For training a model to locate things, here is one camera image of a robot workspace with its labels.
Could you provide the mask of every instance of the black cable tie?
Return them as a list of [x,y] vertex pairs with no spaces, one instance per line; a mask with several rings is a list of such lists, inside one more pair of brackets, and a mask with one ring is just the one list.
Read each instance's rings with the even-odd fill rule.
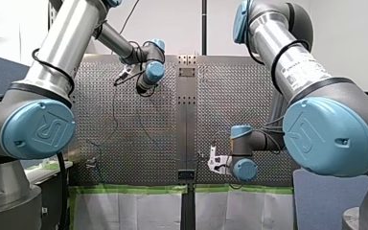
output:
[[49,67],[49,68],[52,68],[52,69],[54,69],[54,70],[56,70],[56,71],[58,71],[58,72],[60,72],[67,80],[68,80],[68,82],[70,83],[70,87],[71,87],[71,89],[70,89],[70,92],[68,93],[68,96],[70,96],[73,92],[74,92],[74,89],[75,89],[75,84],[74,84],[74,80],[73,80],[73,78],[71,78],[71,76],[69,75],[69,74],[67,74],[64,70],[62,70],[62,69],[60,69],[60,68],[58,68],[58,67],[56,67],[56,66],[54,66],[53,64],[51,64],[51,63],[49,63],[49,62],[46,62],[46,61],[44,61],[44,60],[40,60],[38,57],[37,57],[37,55],[36,55],[36,53],[39,51],[40,49],[35,49],[35,50],[33,50],[32,51],[32,58],[35,60],[35,61],[37,61],[38,63],[40,63],[41,65],[43,65],[43,66],[47,66],[47,67]]
[[273,64],[271,65],[271,81],[273,82],[274,87],[277,89],[277,91],[280,94],[283,94],[282,91],[280,90],[279,85],[277,84],[277,80],[276,80],[276,67],[277,67],[277,63],[279,62],[280,58],[282,57],[282,55],[291,47],[297,45],[297,44],[303,44],[306,45],[306,49],[309,50],[310,49],[310,44],[306,41],[306,40],[294,40],[291,41],[288,45],[286,45],[285,47],[283,47],[279,54],[276,55],[276,57],[273,59]]

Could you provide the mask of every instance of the green tape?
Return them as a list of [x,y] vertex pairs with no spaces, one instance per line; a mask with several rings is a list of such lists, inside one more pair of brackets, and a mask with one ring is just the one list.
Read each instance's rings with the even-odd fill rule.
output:
[[43,170],[59,170],[58,163],[47,164],[43,167]]
[[275,195],[293,195],[294,189],[292,187],[265,187],[258,185],[243,185],[240,189],[234,190],[229,185],[196,185],[195,192],[208,193],[228,193],[233,191],[241,191],[255,194],[275,194]]
[[186,186],[131,186],[131,185],[98,185],[88,187],[70,187],[70,193],[81,194],[126,194],[126,195],[168,195],[185,194]]

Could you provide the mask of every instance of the white paper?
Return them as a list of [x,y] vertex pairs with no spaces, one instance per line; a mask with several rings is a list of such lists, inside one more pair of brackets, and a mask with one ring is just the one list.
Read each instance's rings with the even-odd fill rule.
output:
[[20,41],[16,37],[0,37],[0,58],[20,62]]
[[48,33],[47,1],[22,0],[32,11],[20,15],[20,59],[25,65],[33,62],[32,51],[40,48]]
[[19,36],[19,20],[16,14],[5,8],[0,11],[0,38]]
[[0,58],[32,63],[48,31],[47,7],[47,0],[0,1]]

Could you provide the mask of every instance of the silver arm tube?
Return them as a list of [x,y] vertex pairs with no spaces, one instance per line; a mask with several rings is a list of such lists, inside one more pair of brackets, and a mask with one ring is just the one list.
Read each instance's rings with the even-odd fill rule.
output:
[[[101,0],[66,0],[50,29],[38,58],[75,77],[95,28],[107,9]],[[68,99],[70,82],[56,70],[35,61],[26,78],[18,83],[44,88]]]
[[[248,30],[249,44],[260,55],[267,69],[280,51],[296,38],[288,31],[288,20],[281,13],[269,11],[255,19]],[[276,81],[287,102],[310,85],[332,76],[300,44],[287,49],[276,65]]]
[[98,40],[119,57],[128,58],[132,55],[133,46],[107,22],[104,22],[102,28],[96,30],[96,33],[100,33],[98,34]]

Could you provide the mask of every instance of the metal pole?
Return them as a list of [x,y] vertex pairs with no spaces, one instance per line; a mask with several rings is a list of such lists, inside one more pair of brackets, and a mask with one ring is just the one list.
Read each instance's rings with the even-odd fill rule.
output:
[[100,33],[98,40],[119,57],[127,58],[132,54],[133,46],[107,22],[103,23],[103,27],[98,33]]
[[207,0],[202,0],[202,55],[207,55]]
[[[38,58],[74,77],[99,21],[107,10],[100,0],[67,0],[38,52]],[[26,78],[18,83],[52,91],[68,100],[70,85],[59,72],[35,61]]]

